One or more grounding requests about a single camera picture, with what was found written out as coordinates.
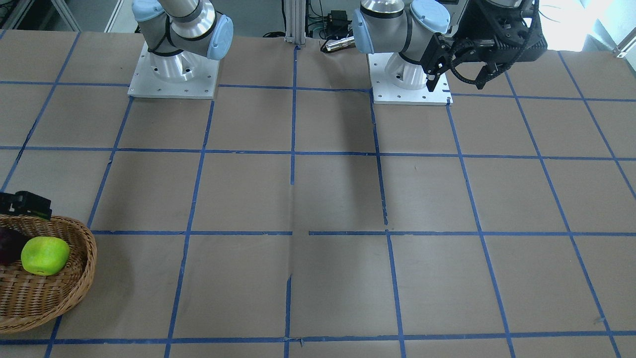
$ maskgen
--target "white mounting plate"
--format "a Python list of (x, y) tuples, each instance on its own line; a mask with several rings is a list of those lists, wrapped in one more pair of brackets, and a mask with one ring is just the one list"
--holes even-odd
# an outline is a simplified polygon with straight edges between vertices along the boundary
[(185, 82), (166, 82), (154, 74), (144, 43), (130, 81), (128, 95), (141, 98), (214, 99), (219, 61), (201, 59), (195, 76)]
[(424, 87), (421, 90), (407, 90), (391, 83), (384, 67), (392, 54), (370, 54), (369, 73), (373, 85), (373, 102), (377, 104), (414, 104), (419, 106), (446, 106), (448, 101), (453, 103), (450, 87), (443, 73), (435, 91), (429, 92)]

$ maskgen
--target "basket rim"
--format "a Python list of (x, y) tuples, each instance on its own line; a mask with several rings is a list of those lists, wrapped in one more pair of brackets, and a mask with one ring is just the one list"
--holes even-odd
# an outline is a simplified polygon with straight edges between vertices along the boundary
[(0, 334), (2, 333), (17, 333), (26, 331), (28, 329), (35, 328), (40, 326), (59, 315), (64, 314), (69, 311), (71, 308), (75, 307), (82, 299), (83, 296), (88, 292), (89, 288), (93, 284), (93, 279), (95, 276), (95, 267), (97, 264), (97, 243), (95, 241), (95, 236), (90, 231), (90, 229), (84, 225), (84, 223), (76, 220), (74, 218), (63, 217), (59, 215), (54, 215), (51, 217), (51, 220), (45, 220), (38, 217), (31, 217), (28, 215), (5, 215), (0, 214), (0, 218), (14, 218), (17, 220), (34, 220), (34, 221), (44, 221), (44, 222), (66, 222), (71, 226), (75, 227), (78, 231), (80, 231), (85, 237), (86, 243), (86, 266), (82, 274), (80, 275), (79, 280), (75, 283), (74, 287), (71, 289), (71, 292), (68, 296), (66, 296), (63, 300), (61, 300), (54, 308), (49, 310), (47, 313), (43, 313), (40, 315), (30, 316), (30, 317), (12, 317), (8, 319), (3, 319), (0, 317)]

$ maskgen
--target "floor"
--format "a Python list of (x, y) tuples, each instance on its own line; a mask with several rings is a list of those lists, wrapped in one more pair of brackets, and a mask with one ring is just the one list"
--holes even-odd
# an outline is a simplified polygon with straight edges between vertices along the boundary
[(129, 98), (142, 42), (0, 34), (0, 191), (99, 248), (85, 300), (3, 358), (636, 357), (624, 61), (387, 106), (355, 50), (235, 38), (212, 103)]

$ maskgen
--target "eggplant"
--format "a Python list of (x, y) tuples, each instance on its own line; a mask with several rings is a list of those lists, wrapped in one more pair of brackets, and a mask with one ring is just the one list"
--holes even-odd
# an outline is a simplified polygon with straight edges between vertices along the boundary
[(9, 265), (20, 259), (28, 237), (18, 231), (0, 227), (0, 265)]

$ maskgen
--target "woven basket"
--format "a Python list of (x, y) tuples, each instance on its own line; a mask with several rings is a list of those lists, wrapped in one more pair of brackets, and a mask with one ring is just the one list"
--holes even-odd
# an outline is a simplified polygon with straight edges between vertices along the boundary
[(66, 241), (71, 254), (59, 273), (38, 276), (22, 269), (20, 261), (0, 266), (0, 333), (16, 333), (40, 326), (78, 304), (93, 283), (97, 246), (81, 222), (67, 217), (51, 221), (27, 216), (0, 215), (0, 226), (27, 237), (54, 236)]

